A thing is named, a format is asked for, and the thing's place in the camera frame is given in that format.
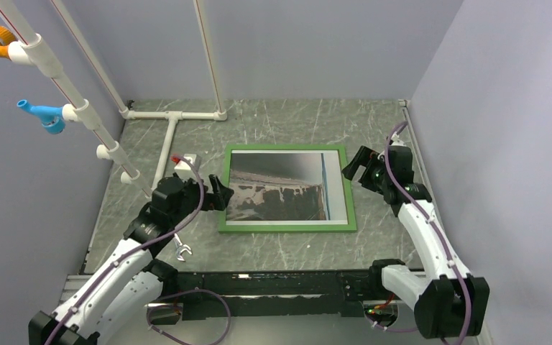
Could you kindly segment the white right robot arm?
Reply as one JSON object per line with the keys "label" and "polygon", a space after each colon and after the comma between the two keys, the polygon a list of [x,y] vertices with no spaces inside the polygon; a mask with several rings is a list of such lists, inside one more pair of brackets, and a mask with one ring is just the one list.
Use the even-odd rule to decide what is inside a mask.
{"label": "white right robot arm", "polygon": [[436,218],[427,187],[414,181],[413,153],[405,145],[384,152],[361,146],[342,175],[359,178],[363,188],[378,193],[404,226],[423,265],[417,276],[400,259],[379,259],[369,268],[367,288],[376,298],[398,297],[414,315],[426,339],[463,339],[482,332],[489,285],[459,259]]}

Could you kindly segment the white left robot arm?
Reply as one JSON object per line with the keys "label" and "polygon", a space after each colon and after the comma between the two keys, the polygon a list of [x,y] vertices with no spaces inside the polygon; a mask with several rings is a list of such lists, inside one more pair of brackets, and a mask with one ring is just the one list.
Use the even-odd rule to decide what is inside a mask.
{"label": "white left robot arm", "polygon": [[224,211],[234,191],[210,175],[204,186],[177,175],[161,179],[108,260],[53,312],[29,322],[30,344],[105,344],[136,308],[172,300],[178,271],[157,255],[170,242],[190,253],[178,231],[201,211]]}

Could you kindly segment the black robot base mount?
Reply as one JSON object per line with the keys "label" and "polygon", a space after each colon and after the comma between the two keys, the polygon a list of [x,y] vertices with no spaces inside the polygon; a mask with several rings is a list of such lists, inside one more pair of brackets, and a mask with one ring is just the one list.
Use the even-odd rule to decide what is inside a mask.
{"label": "black robot base mount", "polygon": [[216,317],[336,315],[392,323],[404,303],[368,270],[179,272],[147,304],[159,325]]}

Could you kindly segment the white PVC pipe stand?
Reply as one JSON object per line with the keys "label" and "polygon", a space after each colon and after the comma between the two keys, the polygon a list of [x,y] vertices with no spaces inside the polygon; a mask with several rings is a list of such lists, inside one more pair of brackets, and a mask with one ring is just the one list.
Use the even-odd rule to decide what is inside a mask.
{"label": "white PVC pipe stand", "polygon": [[78,43],[82,53],[87,57],[90,66],[95,70],[98,78],[108,91],[108,94],[113,98],[122,118],[125,120],[167,120],[167,133],[160,151],[160,157],[152,183],[148,183],[142,177],[141,172],[129,160],[124,148],[104,127],[98,112],[94,109],[89,100],[82,97],[81,92],[65,74],[62,63],[52,51],[47,41],[32,29],[13,1],[0,1],[0,17],[5,22],[5,27],[17,38],[16,41],[10,43],[8,46],[9,60],[17,65],[36,67],[46,78],[50,79],[67,100],[67,103],[61,106],[63,107],[63,118],[65,123],[82,123],[100,142],[99,146],[96,148],[97,158],[111,160],[114,164],[120,166],[123,170],[120,177],[121,182],[137,187],[144,194],[145,198],[150,198],[152,190],[157,186],[158,181],[165,173],[166,162],[170,154],[170,145],[174,138],[174,131],[177,123],[184,119],[224,121],[227,118],[224,102],[220,97],[216,72],[211,60],[210,36],[203,20],[202,1],[195,1],[194,6],[201,32],[201,39],[206,53],[213,91],[216,97],[216,110],[213,112],[135,111],[131,106],[127,106],[116,91],[114,84],[110,81],[106,71],[97,60],[97,57],[63,2],[53,1],[52,5],[55,7],[60,18],[64,21],[73,39]]}

